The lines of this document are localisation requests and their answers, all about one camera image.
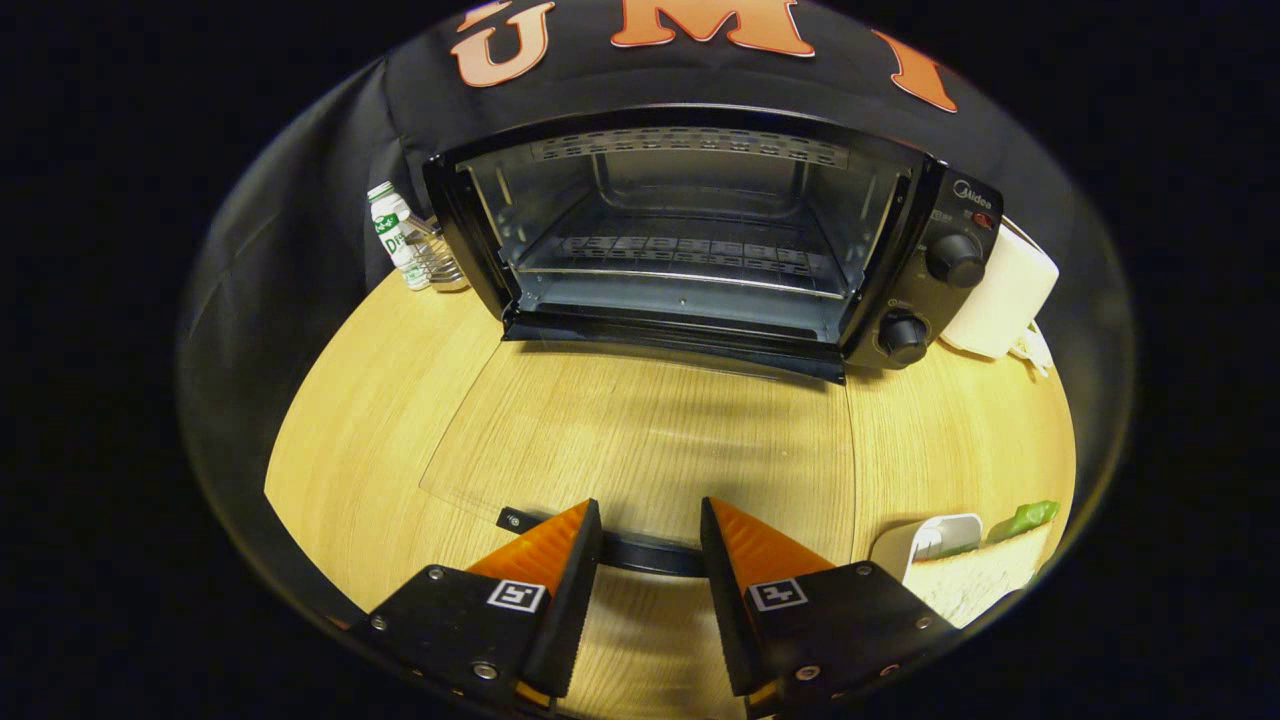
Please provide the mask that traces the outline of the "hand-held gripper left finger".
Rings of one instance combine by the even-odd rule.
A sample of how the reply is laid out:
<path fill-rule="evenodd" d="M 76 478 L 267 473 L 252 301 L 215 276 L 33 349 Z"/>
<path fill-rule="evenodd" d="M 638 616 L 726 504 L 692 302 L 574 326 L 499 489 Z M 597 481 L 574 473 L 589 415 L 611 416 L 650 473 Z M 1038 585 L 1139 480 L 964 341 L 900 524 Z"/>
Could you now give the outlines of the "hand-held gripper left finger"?
<path fill-rule="evenodd" d="M 466 569 L 425 566 L 351 635 L 475 706 L 553 706 L 568 693 L 603 544 L 588 498 Z"/>

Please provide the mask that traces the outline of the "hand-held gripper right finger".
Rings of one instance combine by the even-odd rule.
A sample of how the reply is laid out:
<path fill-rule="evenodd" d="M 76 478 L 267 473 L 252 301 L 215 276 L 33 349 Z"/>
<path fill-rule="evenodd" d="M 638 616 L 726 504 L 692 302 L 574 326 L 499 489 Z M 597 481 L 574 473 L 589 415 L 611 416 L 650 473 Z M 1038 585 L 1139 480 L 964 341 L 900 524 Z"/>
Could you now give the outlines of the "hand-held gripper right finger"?
<path fill-rule="evenodd" d="M 840 714 L 957 634 L 879 565 L 833 564 L 721 498 L 701 502 L 700 543 L 730 687 L 750 714 Z"/>

